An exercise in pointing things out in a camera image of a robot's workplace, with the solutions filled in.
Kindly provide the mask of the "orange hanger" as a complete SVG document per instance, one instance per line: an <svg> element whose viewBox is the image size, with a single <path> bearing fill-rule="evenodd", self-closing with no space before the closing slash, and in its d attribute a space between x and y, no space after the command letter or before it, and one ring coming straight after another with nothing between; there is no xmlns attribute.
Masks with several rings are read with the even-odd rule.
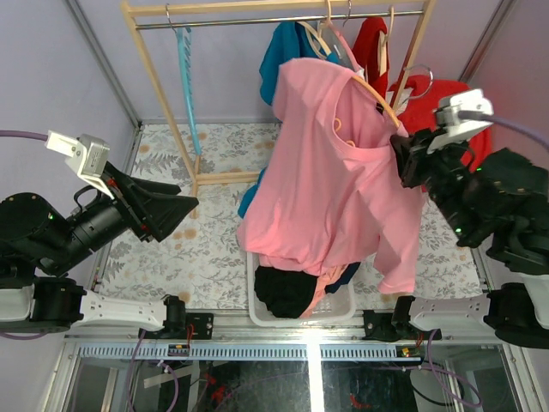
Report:
<svg viewBox="0 0 549 412"><path fill-rule="evenodd" d="M397 103L397 109L400 109L402 106L406 105L410 100L417 100L423 97L424 95L428 94L431 90L432 84L434 82L434 74L430 67L426 66L425 64L415 64L411 67L407 67L404 70L405 71L411 71L412 69L415 69L417 67L424 68L428 75L428 85L425 88L425 90L421 94L412 95L410 94L406 99L404 99L401 103ZM361 85L368 94L370 94L376 103L379 103L381 107L384 109L384 111L389 115L392 122L395 124L396 127L399 127L400 121L397 119L395 110L392 109L385 98L383 98L369 83L365 81L365 79L362 76L359 76L358 74L354 74L352 76L352 79L356 81L359 85Z"/></svg>

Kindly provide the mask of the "pink t shirt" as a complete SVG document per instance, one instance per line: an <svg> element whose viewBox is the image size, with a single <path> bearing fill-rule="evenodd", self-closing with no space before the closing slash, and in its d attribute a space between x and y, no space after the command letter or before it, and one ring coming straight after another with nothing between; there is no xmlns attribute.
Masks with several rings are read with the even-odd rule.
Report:
<svg viewBox="0 0 549 412"><path fill-rule="evenodd" d="M424 197L401 184L389 142L405 129L350 69L316 58L280 67L272 108L281 131L240 246L314 276L373 257L381 293L412 293Z"/></svg>

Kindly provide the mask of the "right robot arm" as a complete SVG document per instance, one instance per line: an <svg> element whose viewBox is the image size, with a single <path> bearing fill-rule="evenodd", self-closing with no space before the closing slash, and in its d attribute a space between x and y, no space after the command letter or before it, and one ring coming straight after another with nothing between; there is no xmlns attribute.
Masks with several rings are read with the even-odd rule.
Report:
<svg viewBox="0 0 549 412"><path fill-rule="evenodd" d="M424 187L457 237L518 275L517 282L470 298L402 297L391 317L400 338L415 333L495 336L523 348L548 347L548 171L507 148L489 154L474 170L462 163L466 143L427 149L442 131L393 135L398 174L406 188Z"/></svg>

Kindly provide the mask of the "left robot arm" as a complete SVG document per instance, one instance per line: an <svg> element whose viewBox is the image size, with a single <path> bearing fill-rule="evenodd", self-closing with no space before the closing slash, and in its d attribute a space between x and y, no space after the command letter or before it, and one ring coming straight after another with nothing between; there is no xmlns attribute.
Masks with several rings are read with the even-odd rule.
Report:
<svg viewBox="0 0 549 412"><path fill-rule="evenodd" d="M106 298L77 284L69 271L131 231L161 242L195 209L177 185L134 179L106 164L106 191L63 217L43 197L24 192L1 202L1 332L45 335L73 326L136 327L175 339L187 330L185 304Z"/></svg>

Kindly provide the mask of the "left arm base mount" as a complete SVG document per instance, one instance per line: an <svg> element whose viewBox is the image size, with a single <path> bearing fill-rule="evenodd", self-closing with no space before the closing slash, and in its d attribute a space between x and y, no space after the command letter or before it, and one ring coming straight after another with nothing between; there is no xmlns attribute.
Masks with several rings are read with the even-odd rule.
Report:
<svg viewBox="0 0 549 412"><path fill-rule="evenodd" d="M214 314L210 312L188 312L185 316L188 340L211 340L214 331Z"/></svg>

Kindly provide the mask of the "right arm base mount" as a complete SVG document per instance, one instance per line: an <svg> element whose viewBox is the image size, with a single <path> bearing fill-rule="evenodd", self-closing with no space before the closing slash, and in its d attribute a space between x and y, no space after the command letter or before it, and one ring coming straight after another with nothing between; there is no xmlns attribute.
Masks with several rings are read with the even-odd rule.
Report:
<svg viewBox="0 0 549 412"><path fill-rule="evenodd" d="M377 342L397 342L402 334L392 324L393 314L390 312L363 311L364 340Z"/></svg>

